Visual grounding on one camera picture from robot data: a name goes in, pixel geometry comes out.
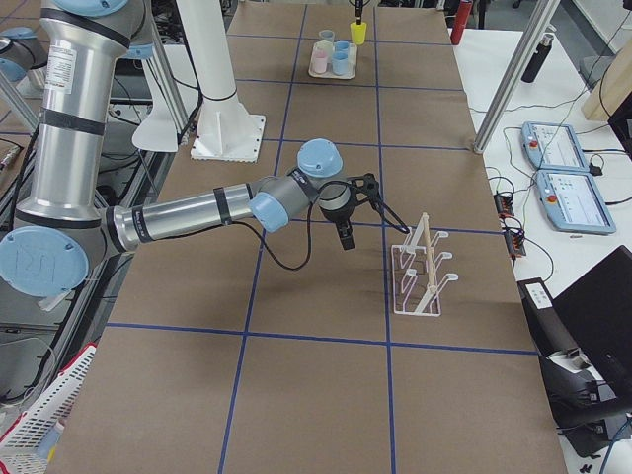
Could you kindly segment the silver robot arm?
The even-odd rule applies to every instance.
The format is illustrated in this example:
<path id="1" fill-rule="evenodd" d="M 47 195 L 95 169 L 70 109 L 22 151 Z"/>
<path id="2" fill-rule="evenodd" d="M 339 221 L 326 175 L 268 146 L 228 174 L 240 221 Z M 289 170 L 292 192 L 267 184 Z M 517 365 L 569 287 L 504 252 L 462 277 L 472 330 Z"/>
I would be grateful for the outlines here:
<path id="1" fill-rule="evenodd" d="M 80 285 L 102 261 L 154 241 L 182 238 L 245 218 L 268 231 L 319 207 L 345 249 L 353 246 L 356 195 L 334 143 L 305 142 L 281 177 L 177 200 L 99 209 L 94 204 L 115 66 L 150 37 L 146 1 L 45 1 L 50 38 L 35 164 L 1 241 L 1 276 L 18 291 L 52 297 Z"/>

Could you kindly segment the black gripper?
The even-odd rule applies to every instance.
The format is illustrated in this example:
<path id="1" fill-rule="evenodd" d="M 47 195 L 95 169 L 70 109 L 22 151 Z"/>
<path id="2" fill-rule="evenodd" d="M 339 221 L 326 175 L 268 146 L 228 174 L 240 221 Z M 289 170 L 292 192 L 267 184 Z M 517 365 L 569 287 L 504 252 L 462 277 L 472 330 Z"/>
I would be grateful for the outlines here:
<path id="1" fill-rule="evenodd" d="M 354 209 L 349 206 L 338 209 L 323 209 L 323 216 L 336 225 L 341 245 L 345 251 L 355 247 L 353 227 L 351 225 L 353 213 Z"/>

